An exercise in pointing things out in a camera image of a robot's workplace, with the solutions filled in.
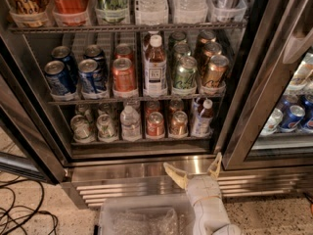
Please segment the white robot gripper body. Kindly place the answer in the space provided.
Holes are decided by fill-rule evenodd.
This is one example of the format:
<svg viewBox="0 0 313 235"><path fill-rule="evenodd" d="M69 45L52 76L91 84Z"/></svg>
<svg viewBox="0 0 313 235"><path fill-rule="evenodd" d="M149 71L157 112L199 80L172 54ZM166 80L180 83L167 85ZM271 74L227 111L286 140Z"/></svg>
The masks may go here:
<svg viewBox="0 0 313 235"><path fill-rule="evenodd" d="M217 180L208 175L187 176L185 178L185 191L193 207L204 201L222 201Z"/></svg>

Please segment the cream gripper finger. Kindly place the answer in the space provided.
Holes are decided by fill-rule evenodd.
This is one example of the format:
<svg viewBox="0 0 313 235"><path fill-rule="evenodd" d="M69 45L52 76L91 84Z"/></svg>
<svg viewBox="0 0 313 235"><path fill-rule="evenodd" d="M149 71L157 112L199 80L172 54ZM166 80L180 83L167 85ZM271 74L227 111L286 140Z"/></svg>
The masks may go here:
<svg viewBox="0 0 313 235"><path fill-rule="evenodd" d="M164 163L164 170L167 175L182 189L186 189L190 179L190 174L182 169L176 168L175 166Z"/></svg>
<svg viewBox="0 0 313 235"><path fill-rule="evenodd" d="M220 168L221 168L221 162L222 162L222 155L220 153L218 153L216 155L215 160L211 163L211 165L209 166L209 168L207 170L207 174L211 178L213 178L214 180L216 180L219 176Z"/></svg>

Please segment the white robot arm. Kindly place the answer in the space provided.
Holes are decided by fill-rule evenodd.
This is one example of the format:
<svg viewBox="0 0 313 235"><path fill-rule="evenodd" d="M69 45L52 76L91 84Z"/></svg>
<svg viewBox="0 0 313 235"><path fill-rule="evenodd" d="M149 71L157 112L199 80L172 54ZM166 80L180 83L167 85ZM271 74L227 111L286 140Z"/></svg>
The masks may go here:
<svg viewBox="0 0 313 235"><path fill-rule="evenodd" d="M222 201L218 184L222 155L218 153L207 173L192 175L188 171L164 163L165 172L185 190L195 213L193 235L244 235L241 228L232 223Z"/></svg>

